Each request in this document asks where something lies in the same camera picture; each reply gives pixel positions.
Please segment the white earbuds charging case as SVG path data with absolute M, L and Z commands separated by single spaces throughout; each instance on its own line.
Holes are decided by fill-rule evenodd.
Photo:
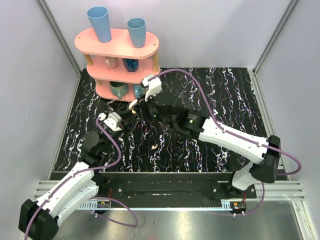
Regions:
M 132 101 L 129 106 L 128 106 L 128 109 L 131 111 L 131 113 L 133 115 L 136 115 L 139 110 L 140 110 L 140 104 L 139 104 L 139 101 L 138 99 L 135 99 L 134 101 Z

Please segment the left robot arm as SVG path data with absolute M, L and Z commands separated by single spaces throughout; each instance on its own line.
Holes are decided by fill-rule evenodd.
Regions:
M 52 240 L 66 218 L 91 198 L 108 193 L 108 180 L 100 174 L 116 166 L 122 151 L 115 138 L 128 131 L 131 110 L 101 113 L 95 121 L 100 133 L 88 132 L 81 145 L 81 157 L 67 175 L 36 200 L 21 206 L 18 229 L 26 240 Z

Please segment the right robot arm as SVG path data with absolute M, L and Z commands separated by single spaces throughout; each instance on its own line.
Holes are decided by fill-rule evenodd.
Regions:
M 248 159 L 250 162 L 246 166 L 232 174 L 227 185 L 230 197 L 239 198 L 249 186 L 257 182 L 275 182 L 281 156 L 279 137 L 250 135 L 222 123 L 215 123 L 208 114 L 176 103 L 159 104 L 153 99 L 142 98 L 136 107 L 145 120 L 158 120 L 182 137 L 219 145 Z

